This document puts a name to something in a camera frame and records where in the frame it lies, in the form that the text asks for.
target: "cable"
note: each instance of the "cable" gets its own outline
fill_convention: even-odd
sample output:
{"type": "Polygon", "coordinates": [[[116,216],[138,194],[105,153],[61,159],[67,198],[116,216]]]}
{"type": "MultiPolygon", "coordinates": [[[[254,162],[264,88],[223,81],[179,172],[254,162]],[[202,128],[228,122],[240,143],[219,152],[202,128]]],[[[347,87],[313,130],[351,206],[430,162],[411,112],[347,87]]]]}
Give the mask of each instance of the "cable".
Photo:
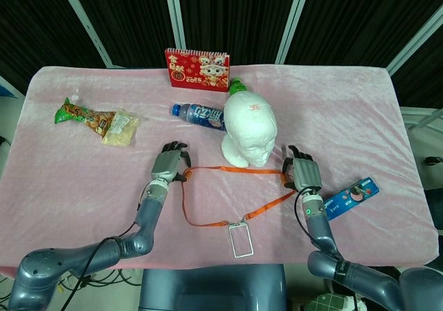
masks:
{"type": "Polygon", "coordinates": [[[101,246],[106,243],[108,240],[115,240],[116,242],[118,242],[117,237],[106,237],[105,239],[103,239],[100,243],[98,243],[98,245],[96,246],[96,248],[94,249],[94,251],[92,252],[91,256],[89,257],[86,266],[84,266],[83,272],[80,275],[77,283],[75,284],[74,289],[72,290],[71,294],[69,295],[68,299],[66,300],[66,302],[64,302],[64,305],[61,309],[61,311],[65,311],[66,308],[68,307],[69,302],[71,302],[71,299],[74,297],[75,292],[77,292],[80,283],[82,282],[82,279],[84,278],[84,275],[86,274],[89,265],[91,264],[91,261],[93,260],[94,256],[96,255],[97,251],[99,250],[99,248],[101,248],[101,246]]]}
{"type": "Polygon", "coordinates": [[[357,305],[357,295],[354,293],[352,297],[354,297],[354,310],[359,311],[359,306],[357,305]]]}
{"type": "Polygon", "coordinates": [[[118,237],[123,237],[124,235],[126,235],[128,233],[128,231],[131,230],[132,227],[135,225],[136,225],[136,222],[135,221],[132,222],[131,226],[124,233],[121,233],[120,235],[118,235],[118,237]]]}
{"type": "Polygon", "coordinates": [[[128,285],[133,285],[134,287],[140,287],[140,286],[141,286],[141,283],[132,283],[132,282],[129,282],[128,279],[130,279],[131,276],[130,276],[129,278],[125,278],[125,277],[123,276],[123,273],[122,273],[122,270],[121,270],[121,269],[118,270],[118,275],[120,275],[120,277],[122,278],[122,280],[125,281],[128,285]]]}
{"type": "Polygon", "coordinates": [[[74,289],[71,289],[71,288],[68,288],[67,286],[65,286],[62,281],[60,281],[58,284],[61,285],[64,289],[69,290],[70,292],[74,291],[74,289]]]}
{"type": "Polygon", "coordinates": [[[0,301],[0,304],[5,303],[5,302],[9,299],[9,296],[10,296],[10,294],[9,294],[5,299],[2,299],[2,300],[0,301]]]}
{"type": "Polygon", "coordinates": [[[147,183],[145,185],[145,187],[143,188],[143,190],[140,193],[140,197],[138,197],[137,211],[139,210],[139,208],[141,206],[141,201],[143,200],[143,199],[141,199],[141,197],[145,194],[145,191],[146,191],[146,188],[147,188],[148,185],[149,185],[149,183],[147,183]]]}
{"type": "Polygon", "coordinates": [[[91,281],[93,281],[93,282],[103,282],[104,280],[106,280],[107,278],[109,278],[112,274],[114,274],[115,273],[115,269],[113,269],[112,270],[112,272],[111,273],[109,273],[108,275],[106,275],[104,278],[101,278],[100,280],[91,280],[91,281]]]}
{"type": "Polygon", "coordinates": [[[296,200],[293,203],[293,211],[296,214],[296,219],[298,224],[300,225],[300,228],[303,230],[303,232],[306,234],[307,237],[309,237],[309,239],[311,240],[311,243],[314,244],[315,246],[317,246],[319,249],[321,249],[322,251],[324,251],[328,256],[333,257],[336,260],[340,260],[336,254],[333,254],[327,247],[325,247],[324,245],[322,245],[319,241],[315,240],[314,237],[311,236],[311,234],[304,228],[304,226],[302,225],[302,222],[300,221],[300,218],[298,217],[298,213],[297,213],[297,201],[298,198],[302,195],[303,192],[305,192],[306,190],[312,188],[311,186],[307,186],[306,188],[303,188],[302,190],[300,190],[300,192],[297,194],[296,196],[296,200]]]}
{"type": "Polygon", "coordinates": [[[117,273],[116,277],[112,279],[111,282],[103,282],[103,281],[95,281],[95,280],[90,280],[87,285],[90,285],[91,287],[107,287],[108,285],[113,285],[116,283],[120,283],[123,282],[122,280],[120,281],[116,281],[118,279],[119,275],[117,273]]]}

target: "snack bag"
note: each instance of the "snack bag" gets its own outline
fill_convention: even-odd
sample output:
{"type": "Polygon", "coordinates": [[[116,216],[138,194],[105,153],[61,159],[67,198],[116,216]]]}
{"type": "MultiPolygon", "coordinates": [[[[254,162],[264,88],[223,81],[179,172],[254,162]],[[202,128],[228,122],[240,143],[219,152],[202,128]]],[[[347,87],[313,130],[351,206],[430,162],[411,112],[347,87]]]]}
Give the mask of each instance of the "snack bag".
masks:
{"type": "Polygon", "coordinates": [[[128,146],[138,126],[138,117],[124,110],[118,110],[111,122],[111,127],[103,137],[102,144],[128,146]]]}
{"type": "Polygon", "coordinates": [[[62,107],[55,114],[55,124],[72,119],[84,123],[87,127],[90,127],[104,137],[111,126],[115,114],[116,112],[95,112],[85,107],[79,107],[70,103],[69,99],[66,98],[62,107]]]}

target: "plastic bottle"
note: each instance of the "plastic bottle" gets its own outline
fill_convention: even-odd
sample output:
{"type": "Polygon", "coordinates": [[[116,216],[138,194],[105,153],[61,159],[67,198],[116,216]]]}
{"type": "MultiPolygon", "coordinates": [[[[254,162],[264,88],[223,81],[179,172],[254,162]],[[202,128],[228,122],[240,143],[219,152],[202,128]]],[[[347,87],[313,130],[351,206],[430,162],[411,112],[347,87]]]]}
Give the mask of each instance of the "plastic bottle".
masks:
{"type": "Polygon", "coordinates": [[[183,121],[210,127],[211,129],[226,131],[224,127],[223,111],[204,105],[186,103],[185,105],[174,105],[172,114],[183,121]]]}
{"type": "Polygon", "coordinates": [[[248,88],[242,83],[240,78],[234,78],[233,81],[230,83],[229,96],[232,96],[239,91],[247,91],[247,90],[248,88]]]}

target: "red calendar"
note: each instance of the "red calendar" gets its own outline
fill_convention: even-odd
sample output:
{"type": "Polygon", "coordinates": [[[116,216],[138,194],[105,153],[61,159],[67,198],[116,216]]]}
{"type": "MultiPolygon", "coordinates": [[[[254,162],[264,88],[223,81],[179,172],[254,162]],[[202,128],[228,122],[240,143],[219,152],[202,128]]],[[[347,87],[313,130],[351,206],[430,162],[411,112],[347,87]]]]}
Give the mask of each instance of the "red calendar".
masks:
{"type": "Polygon", "coordinates": [[[165,55],[173,87],[228,91],[227,53],[168,48],[165,55]]]}

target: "white foam mannequin head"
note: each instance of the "white foam mannequin head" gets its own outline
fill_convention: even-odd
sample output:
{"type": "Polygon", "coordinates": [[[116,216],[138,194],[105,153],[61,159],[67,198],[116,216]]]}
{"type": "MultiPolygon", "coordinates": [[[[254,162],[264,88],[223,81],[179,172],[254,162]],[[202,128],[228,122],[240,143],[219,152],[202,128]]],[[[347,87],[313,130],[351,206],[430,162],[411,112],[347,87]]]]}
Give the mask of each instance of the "white foam mannequin head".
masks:
{"type": "Polygon", "coordinates": [[[258,94],[239,91],[226,101],[224,123],[228,132],[221,143],[225,159],[239,168],[264,166],[277,136],[271,105],[258,94]]]}

